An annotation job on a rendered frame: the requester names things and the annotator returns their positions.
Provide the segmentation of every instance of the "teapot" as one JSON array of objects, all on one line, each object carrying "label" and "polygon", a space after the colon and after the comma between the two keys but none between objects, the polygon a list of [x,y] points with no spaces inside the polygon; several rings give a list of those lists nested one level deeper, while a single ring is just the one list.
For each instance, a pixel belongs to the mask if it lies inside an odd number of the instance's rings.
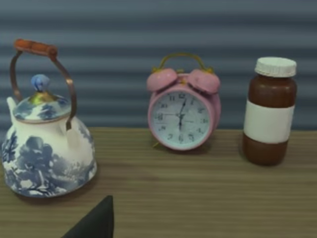
[{"label": "teapot", "polygon": [[[75,116],[76,92],[67,70],[57,60],[57,48],[18,39],[10,64],[10,79],[16,104],[7,98],[12,126],[2,144],[6,185],[28,197],[56,197],[70,193],[90,181],[97,171],[95,146],[86,126]],[[68,99],[48,90],[50,79],[32,77],[36,92],[23,99],[16,82],[15,64],[23,52],[48,56],[66,79]]]}]

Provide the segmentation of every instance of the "wood grain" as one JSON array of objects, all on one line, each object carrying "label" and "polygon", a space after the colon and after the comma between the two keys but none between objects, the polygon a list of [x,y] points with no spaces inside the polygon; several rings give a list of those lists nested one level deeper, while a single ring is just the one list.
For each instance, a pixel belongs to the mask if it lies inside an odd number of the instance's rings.
[{"label": "wood grain", "polygon": [[317,132],[294,131],[277,167],[239,154],[241,131],[198,150],[158,146],[147,129],[91,128],[99,164],[88,185],[54,199],[15,195],[0,170],[0,237],[58,238],[105,196],[115,238],[315,238]]}]

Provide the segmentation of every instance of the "metal handle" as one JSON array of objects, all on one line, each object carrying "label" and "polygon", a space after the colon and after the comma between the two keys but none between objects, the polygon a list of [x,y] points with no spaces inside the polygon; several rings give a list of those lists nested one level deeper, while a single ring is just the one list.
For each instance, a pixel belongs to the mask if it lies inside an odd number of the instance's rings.
[{"label": "metal handle", "polygon": [[61,74],[64,76],[67,87],[68,87],[68,91],[69,91],[70,99],[71,99],[71,111],[70,111],[68,120],[66,122],[66,130],[70,130],[71,120],[74,118],[77,111],[77,96],[76,96],[73,80],[70,78],[70,75],[67,72],[67,70],[64,68],[64,66],[57,60],[57,47],[53,45],[47,45],[47,44],[23,40],[23,39],[16,40],[14,42],[14,47],[16,48],[17,53],[11,60],[10,79],[11,79],[12,89],[17,100],[20,102],[23,99],[17,85],[16,74],[15,74],[15,65],[20,55],[23,52],[27,52],[34,55],[49,57],[50,60],[54,63],[54,65],[59,69]]},{"label": "metal handle", "polygon": [[162,59],[162,61],[160,62],[160,65],[159,65],[158,68],[153,67],[152,72],[156,72],[156,71],[159,71],[159,70],[163,69],[165,62],[166,62],[168,59],[170,59],[170,58],[172,58],[172,57],[180,57],[180,56],[186,56],[186,57],[191,57],[191,58],[195,59],[195,60],[198,62],[198,64],[199,64],[201,70],[206,71],[206,72],[208,72],[208,73],[213,73],[213,68],[211,68],[211,67],[208,67],[208,68],[205,67],[205,66],[204,66],[204,63],[203,63],[203,61],[202,61],[202,59],[201,59],[199,56],[194,55],[194,54],[191,54],[191,53],[172,53],[172,54],[169,54],[169,55],[165,56],[165,57]]}]

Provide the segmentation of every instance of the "clock face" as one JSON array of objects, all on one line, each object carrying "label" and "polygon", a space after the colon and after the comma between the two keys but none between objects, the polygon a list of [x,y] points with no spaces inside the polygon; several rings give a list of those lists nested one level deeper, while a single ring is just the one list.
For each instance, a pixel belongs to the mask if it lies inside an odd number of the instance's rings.
[{"label": "clock face", "polygon": [[150,120],[153,133],[166,145],[179,150],[200,144],[210,129],[206,106],[183,91],[160,97],[152,107]]}]

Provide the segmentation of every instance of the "pink alarm clock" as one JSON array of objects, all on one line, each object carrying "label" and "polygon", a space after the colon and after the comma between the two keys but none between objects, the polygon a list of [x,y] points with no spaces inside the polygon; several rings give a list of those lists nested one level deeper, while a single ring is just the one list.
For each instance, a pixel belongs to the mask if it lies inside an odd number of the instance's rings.
[{"label": "pink alarm clock", "polygon": [[[200,69],[179,73],[163,68],[169,58],[178,56],[196,59]],[[202,145],[219,123],[219,88],[219,78],[212,68],[205,68],[198,56],[177,53],[163,58],[147,80],[147,89],[152,92],[148,123],[153,136],[173,150],[191,150]]]}]

